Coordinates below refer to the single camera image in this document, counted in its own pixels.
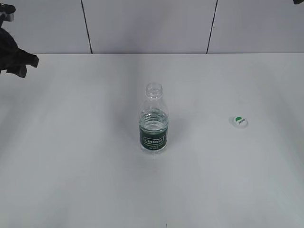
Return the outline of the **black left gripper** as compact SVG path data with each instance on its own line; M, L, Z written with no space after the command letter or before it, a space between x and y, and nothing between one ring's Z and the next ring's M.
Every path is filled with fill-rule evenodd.
M0 29L0 71L15 74L25 78L27 68L25 65L38 67L37 55L19 49L12 36L3 28Z

